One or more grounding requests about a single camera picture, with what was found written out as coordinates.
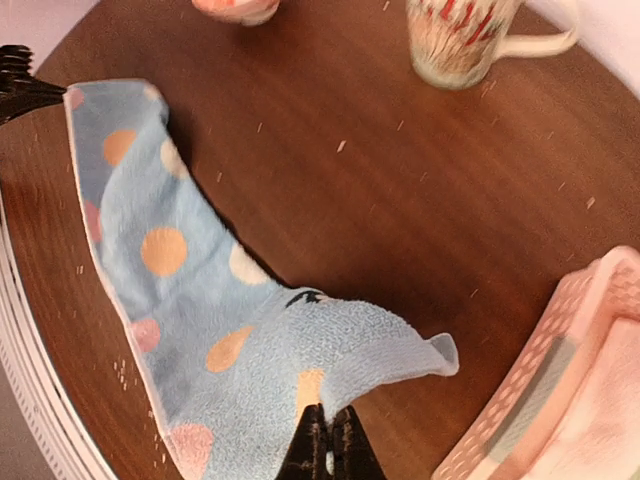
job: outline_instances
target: table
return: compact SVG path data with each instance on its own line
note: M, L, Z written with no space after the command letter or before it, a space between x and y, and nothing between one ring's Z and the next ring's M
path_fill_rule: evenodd
M580 48L433 89L411 70L404 5L382 3L290 1L246 29L186 1L105 0L39 76L148 79L202 191L277 278L454 336L456 377L355 404L389 479L420 480L491 397L559 278L617 244L640 248L640 105ZM514 28L552 30L527 10ZM34 316L117 475L178 479L148 455L157 430L141 382L123 392L113 370L134 362L91 267L70 162L62 107L0 130Z

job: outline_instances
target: wooden table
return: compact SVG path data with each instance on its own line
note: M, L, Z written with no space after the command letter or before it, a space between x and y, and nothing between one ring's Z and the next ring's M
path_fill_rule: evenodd
M559 278L617 244L640 248L640 106L580 48L438 91L411 70L404 5L382 3L290 1L246 29L183 0L105 0L40 77L148 79L204 194L278 278L376 302L424 336L453 334L456 377L356 402L390 480L420 480L499 385ZM515 28L550 30L528 11ZM91 267L70 162L62 107L0 131L34 316L119 477L180 478L169 462L153 467L141 382L123 392L113 371L134 362Z

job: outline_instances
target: folded towel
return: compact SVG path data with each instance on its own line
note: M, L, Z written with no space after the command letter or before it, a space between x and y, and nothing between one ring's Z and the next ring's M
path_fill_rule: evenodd
M640 467L640 322L620 318L526 480L629 480Z
M269 278L199 194L155 88L76 85L65 105L96 269L187 480L272 480L308 404L332 418L377 385L457 371L446 334Z

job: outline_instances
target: polka dot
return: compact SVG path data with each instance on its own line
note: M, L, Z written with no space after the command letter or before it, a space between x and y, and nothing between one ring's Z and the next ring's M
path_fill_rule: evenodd
M176 178L187 178L189 176L189 170L180 158L178 149L173 144L170 138L167 138L160 147L160 158L164 168L167 169L171 175Z
M156 228L144 237L140 255L149 271L167 277L176 273L187 259L187 242L175 228Z
M84 103L84 93L79 88L72 88L67 92L71 109L75 110Z
M145 318L131 324L131 332L138 348L143 353L149 353L160 343L160 327L152 318Z
M246 285L261 285L269 280L269 276L260 266L247 255L244 248L236 243L229 256L229 268L231 273Z
M306 370L298 374L298 395L296 398L296 424L302 417L302 412L309 405L320 403L320 387L324 379L324 370Z
M185 480L201 480L213 448L213 432L204 425L174 428L166 441L173 460Z
M112 167L117 166L131 148L136 139L134 130L118 130L104 141L104 158Z
M144 93L144 96L147 97L147 100L151 100L152 102L160 98L160 91L153 85L147 85L146 87L144 87L142 93Z
M207 370L213 373L224 372L231 368L244 346L244 342L254 327L244 327L237 332L230 333L216 343L207 354Z
M87 217L87 229L93 243L102 241L102 226L100 225L100 210L89 200L84 201L84 214Z

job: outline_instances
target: polka dot towel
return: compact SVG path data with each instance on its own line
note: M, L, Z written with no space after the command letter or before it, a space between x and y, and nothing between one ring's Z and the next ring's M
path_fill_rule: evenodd
M157 89L81 84L65 106L96 269L187 480L272 480L306 405L331 418L380 384L457 371L446 334L273 281L200 196Z

